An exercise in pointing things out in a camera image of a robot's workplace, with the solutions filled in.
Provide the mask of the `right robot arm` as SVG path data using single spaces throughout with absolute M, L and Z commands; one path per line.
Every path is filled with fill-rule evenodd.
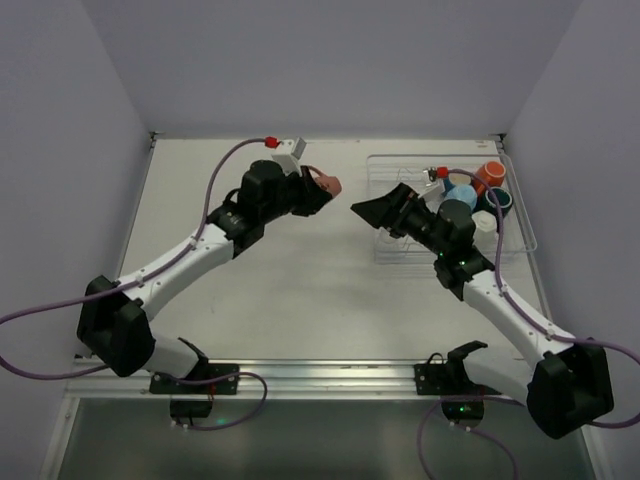
M 608 358 L 558 328 L 525 302 L 501 277 L 497 265 L 475 246 L 472 210 L 456 199 L 431 211 L 410 186 L 352 204 L 351 210 L 393 238 L 410 237 L 435 254 L 440 284 L 481 313 L 516 348 L 532 370 L 524 401 L 539 429 L 560 439 L 614 407 Z

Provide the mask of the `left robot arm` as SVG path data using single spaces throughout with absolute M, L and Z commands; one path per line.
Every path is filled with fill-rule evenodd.
M 272 160 L 253 162 L 239 187 L 176 247 L 116 281 L 99 276 L 88 284 L 79 340 L 119 377 L 146 370 L 180 383 L 204 379 L 205 354 L 184 338 L 154 334 L 151 321 L 200 277 L 257 243 L 267 224 L 312 216 L 341 190 L 336 177 L 313 166 L 287 173 Z

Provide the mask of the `white ceramic cup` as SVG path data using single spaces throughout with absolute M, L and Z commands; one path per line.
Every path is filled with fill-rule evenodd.
M 498 224 L 496 217 L 487 211 L 472 214 L 475 224 L 474 240 L 478 243 L 492 242 L 496 239 Z

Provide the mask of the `blue mug cream interior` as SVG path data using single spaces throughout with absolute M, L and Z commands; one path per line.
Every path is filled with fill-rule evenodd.
M 472 179 L 466 174 L 450 173 L 444 180 L 443 185 L 446 193 L 455 185 L 471 185 Z

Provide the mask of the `light blue ceramic mug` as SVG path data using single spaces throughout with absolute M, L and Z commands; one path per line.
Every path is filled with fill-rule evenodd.
M 458 200 L 466 204 L 471 210 L 477 205 L 478 196 L 471 185 L 455 185 L 445 195 L 446 200 Z

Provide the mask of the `dark green ceramic mug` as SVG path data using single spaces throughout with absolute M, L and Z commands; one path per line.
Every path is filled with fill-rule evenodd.
M 501 213 L 505 218 L 512 209 L 513 203 L 513 196 L 508 190 L 492 187 L 490 190 L 485 190 L 479 197 L 476 210 L 488 212 L 494 217 L 498 217 L 498 213 Z

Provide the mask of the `aluminium mounting rail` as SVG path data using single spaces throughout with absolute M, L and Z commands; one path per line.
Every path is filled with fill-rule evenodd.
M 417 360 L 236 360 L 241 371 L 267 383 L 269 400 L 413 400 L 444 396 L 442 387 L 421 390 L 427 379 L 418 374 Z M 522 403 L 533 369 L 509 350 L 478 350 L 464 360 L 468 378 Z M 205 400 L 205 393 L 185 388 L 171 392 L 156 387 L 157 375 L 137 372 L 120 378 L 109 371 L 67 382 L 64 394 L 73 399 Z

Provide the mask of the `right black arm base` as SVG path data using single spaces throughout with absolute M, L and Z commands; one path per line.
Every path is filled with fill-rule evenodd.
M 445 400 L 441 411 L 450 422 L 474 428 L 484 418 L 485 395 L 494 389 L 473 382 L 467 375 L 464 360 L 477 350 L 486 349 L 484 342 L 474 340 L 450 350 L 446 355 L 432 353 L 426 361 L 413 365 L 416 394 L 419 396 L 472 396 L 480 400 Z

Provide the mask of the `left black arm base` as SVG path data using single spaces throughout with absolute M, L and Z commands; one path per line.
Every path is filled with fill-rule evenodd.
M 216 395 L 237 394 L 240 366 L 216 363 L 184 338 L 157 339 L 150 359 L 149 392 L 169 395 L 169 416 L 184 430 L 199 430 L 197 420 L 213 410 Z

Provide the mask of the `pink dotted ceramic mug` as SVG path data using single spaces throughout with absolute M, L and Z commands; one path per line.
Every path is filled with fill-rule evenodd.
M 342 192 L 342 184 L 336 176 L 327 175 L 317 167 L 307 165 L 314 182 L 324 191 L 336 198 Z

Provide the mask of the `orange ceramic mug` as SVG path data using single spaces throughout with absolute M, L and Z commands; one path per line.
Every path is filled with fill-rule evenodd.
M 478 196 L 482 196 L 486 186 L 500 187 L 506 176 L 506 167 L 500 161 L 488 161 L 482 164 L 475 172 L 472 185 Z

